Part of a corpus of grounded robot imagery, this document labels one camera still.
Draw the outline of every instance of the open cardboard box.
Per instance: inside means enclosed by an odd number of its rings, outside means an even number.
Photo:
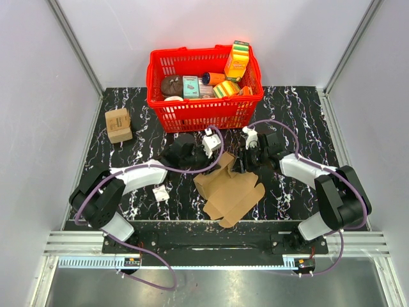
[[[263,184],[256,185],[256,174],[232,172],[234,163],[235,156],[224,152],[219,161],[219,169],[194,178],[199,194],[207,200],[203,210],[211,219],[222,218],[219,224],[225,228],[239,222],[265,193]]]

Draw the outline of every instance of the small cardboard box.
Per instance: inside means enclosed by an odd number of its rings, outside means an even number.
[[[127,109],[117,109],[105,113],[109,141],[112,144],[132,139],[130,116]]]
[[[239,222],[265,193],[263,184],[256,185],[256,174],[232,172],[234,162],[235,157],[224,152],[219,161],[219,169],[194,178],[199,194],[207,200],[203,210],[211,219],[222,218],[219,224],[225,228]]]

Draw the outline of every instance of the black and white marble pattern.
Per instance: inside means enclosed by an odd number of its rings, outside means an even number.
[[[134,138],[112,145],[107,137],[104,113],[121,107],[130,111]],[[296,132],[303,156],[338,166],[314,87],[266,87],[264,98],[258,104],[251,122],[268,118],[279,120]],[[258,132],[263,132],[269,129],[269,125],[262,124],[256,128]],[[291,135],[284,132],[283,128],[280,130],[286,148],[294,150],[295,143]],[[222,133],[225,149],[235,154],[243,141],[240,129],[223,130]],[[200,140],[203,133],[194,132],[193,135]],[[83,174],[96,163],[124,167],[145,162],[158,155],[177,136],[163,131],[155,112],[146,103],[146,88],[109,88],[104,95]],[[315,192],[306,185],[274,174],[268,168],[261,169],[258,175],[266,189],[265,197],[243,219],[306,219],[318,211]],[[145,187],[122,198],[120,210],[123,215],[129,220],[209,219],[203,212],[205,200],[196,191],[192,175],[173,173],[164,184],[170,195],[169,200],[157,203],[152,192],[154,187]]]

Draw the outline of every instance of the white backdrop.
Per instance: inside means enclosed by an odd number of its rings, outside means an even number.
[[[409,299],[409,2],[385,1],[330,97]]]
[[[145,86],[149,54],[250,42],[264,85],[323,87],[370,0],[59,0],[105,87]]]
[[[28,306],[98,95],[46,1],[0,1],[0,306]]]

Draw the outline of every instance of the red plastic shopping basket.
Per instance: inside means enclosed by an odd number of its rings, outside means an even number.
[[[196,75],[205,72],[223,73],[231,45],[216,45],[209,49],[166,49],[152,51],[146,85],[148,105],[155,110],[166,132],[204,130],[209,125],[220,129],[246,126],[257,103],[263,98],[261,73],[250,47],[250,61],[240,87],[250,86],[252,96],[213,98],[184,101],[164,101],[160,83],[168,75]]]

